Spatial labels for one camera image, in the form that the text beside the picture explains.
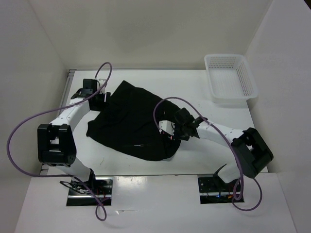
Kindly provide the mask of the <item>black shorts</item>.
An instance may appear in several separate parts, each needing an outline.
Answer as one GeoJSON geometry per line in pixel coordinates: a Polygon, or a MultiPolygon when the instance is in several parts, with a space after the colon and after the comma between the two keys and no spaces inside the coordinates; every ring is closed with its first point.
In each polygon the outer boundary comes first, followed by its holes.
{"type": "Polygon", "coordinates": [[[86,136],[118,152],[146,161],[170,159],[181,141],[160,134],[159,121],[173,121],[174,103],[122,81],[104,109],[88,122],[86,136]]]}

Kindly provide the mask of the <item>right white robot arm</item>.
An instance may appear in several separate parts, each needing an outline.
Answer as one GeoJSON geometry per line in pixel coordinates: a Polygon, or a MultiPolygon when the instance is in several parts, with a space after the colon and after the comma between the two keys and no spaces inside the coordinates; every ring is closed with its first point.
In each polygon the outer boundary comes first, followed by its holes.
{"type": "Polygon", "coordinates": [[[214,173],[213,185],[219,191],[226,190],[232,181],[240,178],[240,172],[248,178],[255,178],[274,159],[256,129],[239,130],[207,122],[200,116],[194,118],[185,108],[174,114],[174,135],[181,140],[191,137],[206,139],[233,149],[241,166],[235,162],[226,164],[214,173]]]}

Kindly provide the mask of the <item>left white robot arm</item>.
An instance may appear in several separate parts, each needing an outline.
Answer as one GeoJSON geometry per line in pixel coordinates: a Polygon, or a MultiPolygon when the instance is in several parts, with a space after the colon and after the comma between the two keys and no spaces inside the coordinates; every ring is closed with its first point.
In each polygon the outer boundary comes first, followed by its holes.
{"type": "Polygon", "coordinates": [[[99,183],[95,173],[77,158],[73,131],[82,118],[90,111],[100,111],[108,98],[104,80],[83,79],[83,87],[70,98],[69,105],[49,124],[37,128],[38,159],[50,167],[56,167],[72,176],[70,183],[62,185],[81,194],[96,192],[99,183]]]}

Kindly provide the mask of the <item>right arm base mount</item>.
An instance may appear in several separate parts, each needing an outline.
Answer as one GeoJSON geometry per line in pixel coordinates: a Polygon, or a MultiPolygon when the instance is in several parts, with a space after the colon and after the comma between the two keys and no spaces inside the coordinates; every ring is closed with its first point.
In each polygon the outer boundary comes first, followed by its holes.
{"type": "Polygon", "coordinates": [[[233,200],[233,188],[237,180],[230,183],[220,184],[212,174],[197,177],[200,204],[223,204],[233,200]]]}

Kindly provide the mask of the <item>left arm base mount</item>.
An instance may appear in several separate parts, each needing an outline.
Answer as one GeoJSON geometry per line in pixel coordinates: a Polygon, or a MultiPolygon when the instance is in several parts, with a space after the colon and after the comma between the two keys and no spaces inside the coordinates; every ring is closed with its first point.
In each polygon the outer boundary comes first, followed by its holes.
{"type": "MultiPolygon", "coordinates": [[[[60,181],[61,185],[69,189],[66,206],[96,206],[98,203],[91,193],[76,180],[60,181]]],[[[92,192],[104,206],[111,206],[113,177],[96,179],[92,192]]]]}

